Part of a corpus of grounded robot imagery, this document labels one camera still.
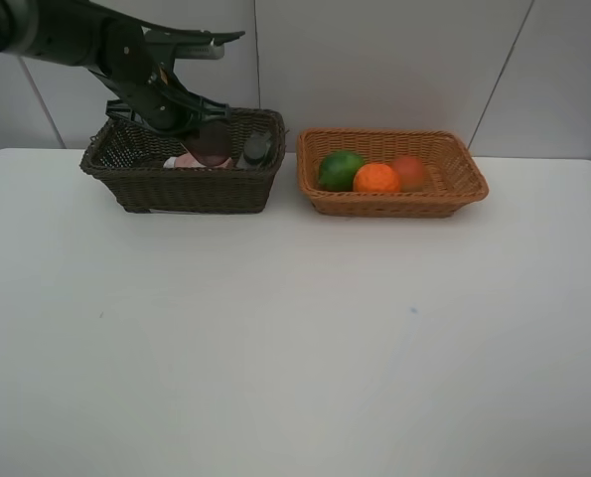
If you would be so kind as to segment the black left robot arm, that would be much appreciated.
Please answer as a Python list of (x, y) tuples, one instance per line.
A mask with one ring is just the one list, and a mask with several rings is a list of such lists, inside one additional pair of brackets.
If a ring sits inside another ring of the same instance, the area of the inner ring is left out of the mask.
[(0, 1), (0, 54), (84, 68), (116, 96), (108, 117), (179, 139), (228, 121), (230, 108), (187, 90), (175, 61), (219, 60), (242, 35), (170, 28), (91, 1)]

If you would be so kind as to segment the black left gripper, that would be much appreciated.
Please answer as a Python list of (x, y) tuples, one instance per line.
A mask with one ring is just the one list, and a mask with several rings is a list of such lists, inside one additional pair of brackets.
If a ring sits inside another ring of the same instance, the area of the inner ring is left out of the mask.
[(228, 104), (192, 93), (177, 82), (119, 82), (114, 93), (118, 99), (109, 100), (105, 107), (109, 118), (162, 137), (184, 139), (208, 124), (227, 123), (231, 117)]

